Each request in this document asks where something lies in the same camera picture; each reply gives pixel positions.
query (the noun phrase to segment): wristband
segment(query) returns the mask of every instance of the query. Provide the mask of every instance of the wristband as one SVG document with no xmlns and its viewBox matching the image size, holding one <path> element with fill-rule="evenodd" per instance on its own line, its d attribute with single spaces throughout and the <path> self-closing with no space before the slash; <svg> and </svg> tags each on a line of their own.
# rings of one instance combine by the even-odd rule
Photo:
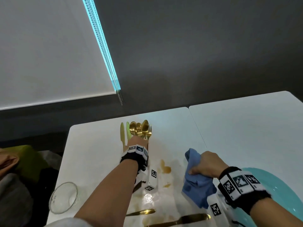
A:
<svg viewBox="0 0 303 227">
<path fill-rule="evenodd" d="M 252 175 L 231 166 L 226 168 L 219 177 L 218 189 L 226 202 L 233 208 L 239 207 L 248 215 L 253 205 L 264 198 L 271 198 L 265 187 Z"/>
<path fill-rule="evenodd" d="M 123 153 L 120 163 L 125 159 L 135 160 L 138 163 L 138 172 L 145 171 L 148 165 L 148 151 L 140 145 L 129 146 L 128 150 Z"/>
</svg>

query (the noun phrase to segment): hand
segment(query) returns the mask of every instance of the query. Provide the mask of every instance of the hand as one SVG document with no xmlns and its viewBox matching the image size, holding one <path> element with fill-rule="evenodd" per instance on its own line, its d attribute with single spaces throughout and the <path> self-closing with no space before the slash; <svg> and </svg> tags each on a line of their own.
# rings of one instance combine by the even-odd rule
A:
<svg viewBox="0 0 303 227">
<path fill-rule="evenodd" d="M 206 151 L 201 154 L 199 165 L 191 168 L 188 173 L 191 175 L 202 174 L 211 178 L 218 178 L 223 170 L 229 167 L 216 153 Z"/>
<path fill-rule="evenodd" d="M 127 149 L 129 146 L 133 146 L 133 145 L 140 145 L 140 146 L 144 146 L 147 149 L 147 144 L 148 144 L 148 140 L 144 140 L 143 138 L 134 135 L 133 137 L 131 137 L 131 139 L 127 142 Z"/>
</svg>

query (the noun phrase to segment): clear glass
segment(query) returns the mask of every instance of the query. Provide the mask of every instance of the clear glass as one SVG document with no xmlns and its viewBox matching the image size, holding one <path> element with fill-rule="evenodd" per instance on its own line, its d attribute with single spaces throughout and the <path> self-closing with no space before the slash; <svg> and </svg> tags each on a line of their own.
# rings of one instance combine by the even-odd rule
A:
<svg viewBox="0 0 303 227">
<path fill-rule="evenodd" d="M 72 182 L 59 185 L 48 203 L 49 210 L 54 214 L 61 214 L 69 210 L 78 200 L 78 187 Z"/>
</svg>

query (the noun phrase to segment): black wristband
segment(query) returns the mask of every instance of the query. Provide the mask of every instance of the black wristband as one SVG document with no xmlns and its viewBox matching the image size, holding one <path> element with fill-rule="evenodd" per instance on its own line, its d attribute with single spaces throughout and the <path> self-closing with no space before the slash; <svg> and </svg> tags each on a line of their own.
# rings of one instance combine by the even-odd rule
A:
<svg viewBox="0 0 303 227">
<path fill-rule="evenodd" d="M 219 180 L 221 180 L 225 175 L 228 176 L 229 179 L 229 183 L 232 183 L 233 185 L 231 187 L 233 187 L 233 190 L 238 190 L 240 193 L 239 188 L 237 187 L 237 185 L 235 184 L 234 180 L 231 178 L 231 176 L 229 175 L 229 173 L 238 171 L 241 169 L 231 166 L 226 168 L 220 175 Z M 243 179 L 245 180 L 245 183 L 247 183 L 247 185 L 251 185 L 247 179 L 245 179 L 243 177 Z M 271 198 L 271 195 L 266 191 L 266 190 L 255 190 L 255 188 L 251 185 L 251 187 L 254 189 L 252 192 L 246 193 L 246 194 L 241 194 L 237 199 L 233 200 L 230 196 L 230 194 L 227 192 L 226 188 L 220 183 L 218 185 L 218 189 L 221 191 L 221 193 L 224 195 L 226 202 L 232 206 L 233 208 L 239 207 L 242 210 L 244 210 L 248 215 L 250 214 L 250 210 L 252 209 L 253 205 L 255 205 L 255 203 L 257 203 L 257 201 L 262 200 L 264 198 Z"/>
<path fill-rule="evenodd" d="M 137 154 L 136 152 L 131 152 L 131 153 L 126 153 L 121 158 L 120 163 L 125 159 L 131 159 L 131 160 L 137 161 L 138 171 L 140 171 L 140 170 L 145 171 L 146 170 L 147 163 L 148 163 L 148 157 L 147 157 L 147 161 L 145 161 L 145 159 L 141 155 Z"/>
</svg>

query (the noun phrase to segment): brown bag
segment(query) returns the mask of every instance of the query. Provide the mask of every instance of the brown bag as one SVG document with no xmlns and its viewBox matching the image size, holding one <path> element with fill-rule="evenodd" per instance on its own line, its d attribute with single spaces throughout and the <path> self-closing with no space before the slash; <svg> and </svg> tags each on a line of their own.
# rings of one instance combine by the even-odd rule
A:
<svg viewBox="0 0 303 227">
<path fill-rule="evenodd" d="M 5 152 L 0 148 L 0 179 L 9 173 L 19 161 L 19 157 L 15 154 Z"/>
</svg>

